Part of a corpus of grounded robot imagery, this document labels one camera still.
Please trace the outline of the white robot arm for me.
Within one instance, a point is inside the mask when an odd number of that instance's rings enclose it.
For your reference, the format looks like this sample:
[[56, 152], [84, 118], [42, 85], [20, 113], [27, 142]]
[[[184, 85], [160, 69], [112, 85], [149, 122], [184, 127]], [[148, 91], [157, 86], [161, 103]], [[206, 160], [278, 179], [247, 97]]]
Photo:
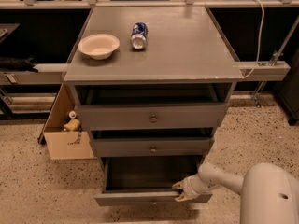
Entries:
[[172, 186], [182, 190], [177, 202], [220, 187], [240, 196], [240, 224], [299, 224], [299, 180], [271, 163], [255, 164], [244, 176], [204, 163]]

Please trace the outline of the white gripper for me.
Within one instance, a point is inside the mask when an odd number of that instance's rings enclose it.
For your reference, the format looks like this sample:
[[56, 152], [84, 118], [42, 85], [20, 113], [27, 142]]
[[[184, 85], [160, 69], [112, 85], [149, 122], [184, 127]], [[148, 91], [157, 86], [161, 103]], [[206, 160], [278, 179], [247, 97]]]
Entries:
[[192, 175], [175, 183], [173, 189], [182, 189], [182, 193], [175, 198], [176, 202], [186, 202], [197, 199], [200, 195], [215, 189], [217, 185], [203, 181], [199, 175]]

